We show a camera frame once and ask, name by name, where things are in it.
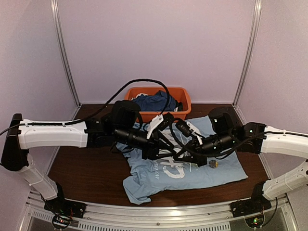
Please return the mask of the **painted round brooch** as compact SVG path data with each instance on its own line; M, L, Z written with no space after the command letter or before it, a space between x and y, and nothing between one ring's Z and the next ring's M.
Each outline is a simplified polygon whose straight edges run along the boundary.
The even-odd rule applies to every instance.
M216 160L210 160L208 162L208 165L211 167L211 168L217 168L218 167L218 161Z

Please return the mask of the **light blue printed t-shirt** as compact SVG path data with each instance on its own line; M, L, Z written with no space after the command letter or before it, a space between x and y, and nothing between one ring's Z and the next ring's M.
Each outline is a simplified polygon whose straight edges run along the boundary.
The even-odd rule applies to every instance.
M129 201L136 205L149 203L150 197L164 190L189 190L211 188L248 178L236 153L218 160L218 167L179 162L173 157L144 160L140 149L118 143L130 166L130 176L123 180Z

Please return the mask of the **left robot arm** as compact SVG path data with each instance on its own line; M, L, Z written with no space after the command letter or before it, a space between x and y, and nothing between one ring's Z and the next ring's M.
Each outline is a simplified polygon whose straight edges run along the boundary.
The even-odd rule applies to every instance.
M170 125L171 113L159 114L152 119L147 131L134 128L135 121L142 122L140 107L133 101L117 101L109 114L100 119L93 116L75 121L37 122L14 114L6 138L1 165L23 176L43 199L59 214L69 210L62 187L35 166L29 149L49 146L100 148L114 142L142 151L144 159L156 160L174 155L174 145L162 134Z

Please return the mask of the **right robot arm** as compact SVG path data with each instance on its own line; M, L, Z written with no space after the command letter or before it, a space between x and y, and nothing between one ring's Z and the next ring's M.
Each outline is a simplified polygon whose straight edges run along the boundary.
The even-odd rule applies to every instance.
M249 122L242 125L237 115L230 107L218 107L208 114L213 135L206 138L201 136L198 128L181 119L174 119L176 128L183 135L196 137L187 144L182 144L181 152L188 152L194 161L202 166L210 157L223 159L234 151L253 154L277 153L308 158L308 136L304 133L291 132L274 128L266 124ZM265 200L271 201L276 197L300 188L308 183L308 162L304 161L293 170L258 183L247 201L247 209L257 212L265 205Z

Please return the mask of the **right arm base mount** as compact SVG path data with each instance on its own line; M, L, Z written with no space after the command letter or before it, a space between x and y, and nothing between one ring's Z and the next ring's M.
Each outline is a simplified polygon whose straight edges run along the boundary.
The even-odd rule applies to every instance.
M231 212L234 218L247 216L254 213L261 213L271 208L271 202L267 199L250 198L230 203Z

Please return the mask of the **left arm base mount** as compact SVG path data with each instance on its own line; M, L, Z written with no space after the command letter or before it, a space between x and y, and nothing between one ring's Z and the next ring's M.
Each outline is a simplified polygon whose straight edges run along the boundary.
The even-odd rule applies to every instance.
M63 215L70 218L83 218L86 204L61 198L44 200L44 209L55 215Z

